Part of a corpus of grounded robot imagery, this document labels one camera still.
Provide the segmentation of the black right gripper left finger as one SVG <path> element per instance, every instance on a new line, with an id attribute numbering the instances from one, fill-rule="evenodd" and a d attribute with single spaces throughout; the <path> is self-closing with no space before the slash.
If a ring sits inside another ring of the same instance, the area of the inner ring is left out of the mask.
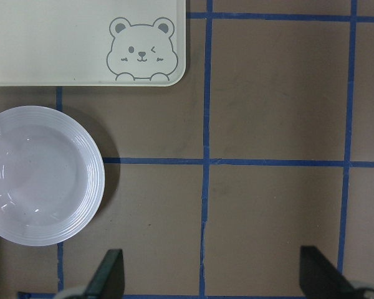
<path id="1" fill-rule="evenodd" d="M 87 285 L 84 298 L 123 298 L 124 291 L 123 251 L 110 249 Z"/>

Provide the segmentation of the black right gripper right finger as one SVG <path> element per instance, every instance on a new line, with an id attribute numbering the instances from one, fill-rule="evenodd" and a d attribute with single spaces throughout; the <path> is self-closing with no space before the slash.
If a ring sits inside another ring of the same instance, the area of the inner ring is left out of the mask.
<path id="1" fill-rule="evenodd" d="M 299 286 L 306 298 L 349 298 L 354 287 L 315 246 L 301 246 Z"/>

